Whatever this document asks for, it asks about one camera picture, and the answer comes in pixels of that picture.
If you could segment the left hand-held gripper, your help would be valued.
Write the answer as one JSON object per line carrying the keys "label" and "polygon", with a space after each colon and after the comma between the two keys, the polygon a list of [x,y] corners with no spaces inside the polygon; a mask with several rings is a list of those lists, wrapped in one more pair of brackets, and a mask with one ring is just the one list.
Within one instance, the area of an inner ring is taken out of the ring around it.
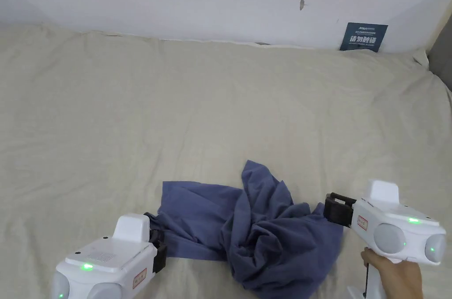
{"label": "left hand-held gripper", "polygon": [[56,266],[53,299],[134,299],[166,266],[164,232],[150,214],[121,216],[112,236],[69,254]]}

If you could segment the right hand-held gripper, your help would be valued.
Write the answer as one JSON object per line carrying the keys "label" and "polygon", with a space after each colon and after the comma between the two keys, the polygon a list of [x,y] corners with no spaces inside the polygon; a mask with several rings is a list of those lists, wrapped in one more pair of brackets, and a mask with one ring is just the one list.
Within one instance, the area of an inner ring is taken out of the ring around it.
{"label": "right hand-held gripper", "polygon": [[[446,230],[431,217],[403,205],[395,183],[371,180],[364,196],[353,199],[337,193],[325,198],[324,216],[348,227],[376,254],[397,264],[410,261],[439,265],[444,256]],[[387,299],[379,272],[368,265],[363,289],[347,287],[345,299]]]}

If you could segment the person's right hand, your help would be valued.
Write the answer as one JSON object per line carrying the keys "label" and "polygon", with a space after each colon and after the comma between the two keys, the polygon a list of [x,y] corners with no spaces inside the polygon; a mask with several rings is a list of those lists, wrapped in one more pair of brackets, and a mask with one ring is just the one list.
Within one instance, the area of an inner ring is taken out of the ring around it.
{"label": "person's right hand", "polygon": [[361,252],[364,265],[371,265],[379,272],[388,299],[422,299],[422,275],[417,263],[401,261],[393,263],[365,247]]}

